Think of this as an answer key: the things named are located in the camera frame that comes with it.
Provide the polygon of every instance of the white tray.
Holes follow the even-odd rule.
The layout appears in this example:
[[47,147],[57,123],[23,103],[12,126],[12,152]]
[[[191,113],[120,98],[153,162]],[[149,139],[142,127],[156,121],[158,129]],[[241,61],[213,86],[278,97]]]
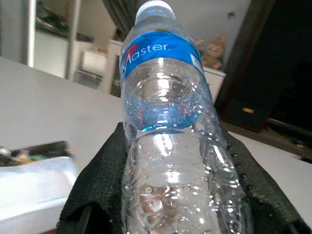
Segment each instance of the white tray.
[[0,233],[54,229],[77,176],[70,157],[0,167]]

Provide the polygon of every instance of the table surface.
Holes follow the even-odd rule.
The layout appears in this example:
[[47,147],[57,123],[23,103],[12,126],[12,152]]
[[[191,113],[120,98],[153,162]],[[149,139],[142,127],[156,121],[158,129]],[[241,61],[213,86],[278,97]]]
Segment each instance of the table surface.
[[[122,121],[119,98],[0,57],[0,145],[66,140],[82,170]],[[312,227],[312,165],[231,133],[275,179]]]

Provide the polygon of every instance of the stuffed animal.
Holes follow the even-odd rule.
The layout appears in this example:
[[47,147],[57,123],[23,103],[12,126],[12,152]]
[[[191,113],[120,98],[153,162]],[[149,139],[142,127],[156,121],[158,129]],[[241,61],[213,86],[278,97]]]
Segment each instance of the stuffed animal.
[[207,54],[201,60],[203,66],[220,69],[222,66],[221,60],[225,51],[226,35],[222,33],[216,34],[214,40],[207,47]]

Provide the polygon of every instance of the plastic water bottle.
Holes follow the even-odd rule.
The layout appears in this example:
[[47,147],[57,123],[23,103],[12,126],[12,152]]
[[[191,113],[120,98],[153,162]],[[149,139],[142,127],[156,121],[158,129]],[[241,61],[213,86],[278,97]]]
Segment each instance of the plastic water bottle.
[[124,232],[251,233],[198,50],[167,3],[139,8],[121,54]]

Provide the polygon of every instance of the bottle label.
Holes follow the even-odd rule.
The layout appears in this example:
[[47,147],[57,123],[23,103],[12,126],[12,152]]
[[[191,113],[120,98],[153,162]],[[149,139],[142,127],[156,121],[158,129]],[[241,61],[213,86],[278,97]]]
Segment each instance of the bottle label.
[[189,40],[178,34],[153,31],[135,38],[122,53],[119,67],[121,86],[136,66],[156,58],[187,62],[204,76],[199,52]]

